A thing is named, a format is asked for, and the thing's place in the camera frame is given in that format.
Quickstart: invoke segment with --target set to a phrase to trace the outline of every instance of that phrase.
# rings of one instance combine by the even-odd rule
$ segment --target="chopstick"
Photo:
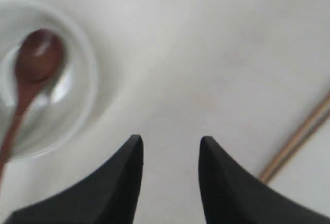
[[[312,110],[305,121],[296,129],[279,152],[259,175],[259,180],[269,183],[293,155],[325,123],[330,116],[330,93]]]

